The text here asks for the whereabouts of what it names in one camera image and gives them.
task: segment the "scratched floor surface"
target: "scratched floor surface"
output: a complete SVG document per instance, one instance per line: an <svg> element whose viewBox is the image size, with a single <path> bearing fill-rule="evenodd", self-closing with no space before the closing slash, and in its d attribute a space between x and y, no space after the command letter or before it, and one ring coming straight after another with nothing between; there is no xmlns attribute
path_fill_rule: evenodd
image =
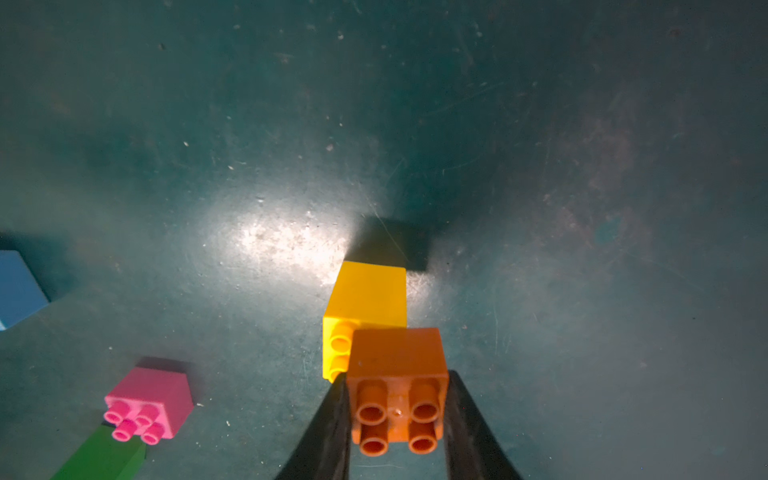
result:
<svg viewBox="0 0 768 480"><path fill-rule="evenodd" d="M0 246L54 301L0 333L0 479L50 478L147 357L198 407L137 480L272 478L378 223L420 232L410 324L524 477L766 477L758 4L2 2Z"/></svg>

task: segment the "lego stud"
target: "lego stud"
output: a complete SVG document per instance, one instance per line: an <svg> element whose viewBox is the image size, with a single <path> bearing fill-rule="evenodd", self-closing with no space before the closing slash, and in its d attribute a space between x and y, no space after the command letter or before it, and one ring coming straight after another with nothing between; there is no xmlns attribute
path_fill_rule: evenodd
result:
<svg viewBox="0 0 768 480"><path fill-rule="evenodd" d="M147 445L157 445L160 443L160 439L163 438L164 432L165 429L160 423L153 423L146 432L141 434L141 440L143 440Z"/></svg>
<svg viewBox="0 0 768 480"><path fill-rule="evenodd" d="M160 410L158 410L156 406L145 405L141 407L141 410L139 411L139 414L136 415L134 422L136 422L140 427L146 427L152 425L154 421L157 420L158 416L160 416Z"/></svg>
<svg viewBox="0 0 768 480"><path fill-rule="evenodd" d="M131 407L126 402L115 402L104 414L104 420L112 425L120 425L130 412Z"/></svg>
<svg viewBox="0 0 768 480"><path fill-rule="evenodd" d="M352 334L355 326L351 323L341 322L331 332L331 349L337 355L349 355L352 349Z"/></svg>
<svg viewBox="0 0 768 480"><path fill-rule="evenodd" d="M411 387L409 400L411 404L411 418L414 422L434 422L440 413L438 390L430 382L415 382Z"/></svg>
<svg viewBox="0 0 768 480"><path fill-rule="evenodd" d="M349 368L349 356L348 355L341 355L335 357L333 360L331 360L331 368L329 369L329 376L331 382L336 381L336 377L339 376L340 373L346 372L346 370Z"/></svg>
<svg viewBox="0 0 768 480"><path fill-rule="evenodd" d="M389 449L387 422L363 425L360 430L360 451L369 457L384 455Z"/></svg>
<svg viewBox="0 0 768 480"><path fill-rule="evenodd" d="M435 425L430 423L411 422L408 425L408 448L411 452L426 455L437 448Z"/></svg>
<svg viewBox="0 0 768 480"><path fill-rule="evenodd" d="M112 432L112 438L118 442L127 442L134 436L138 425L132 420L123 420L120 425Z"/></svg>
<svg viewBox="0 0 768 480"><path fill-rule="evenodd" d="M386 385L383 382L361 382L357 387L355 417L363 425L378 425L386 415Z"/></svg>

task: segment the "green lego brick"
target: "green lego brick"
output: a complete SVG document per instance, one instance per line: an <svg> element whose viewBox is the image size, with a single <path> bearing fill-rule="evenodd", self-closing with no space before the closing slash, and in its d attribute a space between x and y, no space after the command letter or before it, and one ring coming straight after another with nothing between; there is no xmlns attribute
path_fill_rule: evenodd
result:
<svg viewBox="0 0 768 480"><path fill-rule="evenodd" d="M51 480L131 480L144 463L147 444L137 436L118 442L113 431L100 426Z"/></svg>

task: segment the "blue lego brick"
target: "blue lego brick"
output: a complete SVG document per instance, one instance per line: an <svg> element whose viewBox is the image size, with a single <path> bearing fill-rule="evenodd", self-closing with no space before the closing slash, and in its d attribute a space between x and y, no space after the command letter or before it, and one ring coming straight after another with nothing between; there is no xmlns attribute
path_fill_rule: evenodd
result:
<svg viewBox="0 0 768 480"><path fill-rule="evenodd" d="M22 256L13 250L0 250L0 330L21 322L48 305Z"/></svg>

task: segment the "toy block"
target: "toy block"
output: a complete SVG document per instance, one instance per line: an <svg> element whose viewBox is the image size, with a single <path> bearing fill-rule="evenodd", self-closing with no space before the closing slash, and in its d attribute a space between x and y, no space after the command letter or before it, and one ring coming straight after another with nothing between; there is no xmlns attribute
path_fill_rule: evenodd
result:
<svg viewBox="0 0 768 480"><path fill-rule="evenodd" d="M0 330L5 330L48 305L40 286L13 250L0 250Z"/></svg>
<svg viewBox="0 0 768 480"><path fill-rule="evenodd" d="M183 373L136 367L104 397L107 422L117 428L112 437L127 442L134 435L148 445L172 439L194 405Z"/></svg>
<svg viewBox="0 0 768 480"><path fill-rule="evenodd" d="M118 443L112 439L113 431L110 426L99 426L51 480L133 478L144 463L147 446L139 439Z"/></svg>
<svg viewBox="0 0 768 480"><path fill-rule="evenodd" d="M349 365L357 329L406 328L406 269L342 263L323 315L323 378L331 383Z"/></svg>
<svg viewBox="0 0 768 480"><path fill-rule="evenodd" d="M359 329L346 384L352 440L364 455L408 442L424 455L443 434L448 367L438 329Z"/></svg>

